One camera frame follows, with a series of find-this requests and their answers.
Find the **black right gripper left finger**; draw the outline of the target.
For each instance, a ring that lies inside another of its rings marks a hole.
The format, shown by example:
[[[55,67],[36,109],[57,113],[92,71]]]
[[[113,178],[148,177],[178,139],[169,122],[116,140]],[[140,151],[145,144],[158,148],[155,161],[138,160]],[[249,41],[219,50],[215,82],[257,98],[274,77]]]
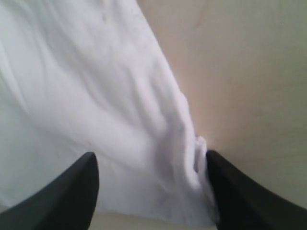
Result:
[[[0,215],[2,230],[87,230],[99,191],[96,155],[87,152],[42,190]]]

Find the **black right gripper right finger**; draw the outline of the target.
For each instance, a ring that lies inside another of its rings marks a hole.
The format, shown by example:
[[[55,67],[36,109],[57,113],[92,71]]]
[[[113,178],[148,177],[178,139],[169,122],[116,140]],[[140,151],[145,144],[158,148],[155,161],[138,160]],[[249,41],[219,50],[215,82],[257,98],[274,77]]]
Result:
[[[207,151],[206,161],[219,230],[306,230],[306,209],[264,188],[214,150]]]

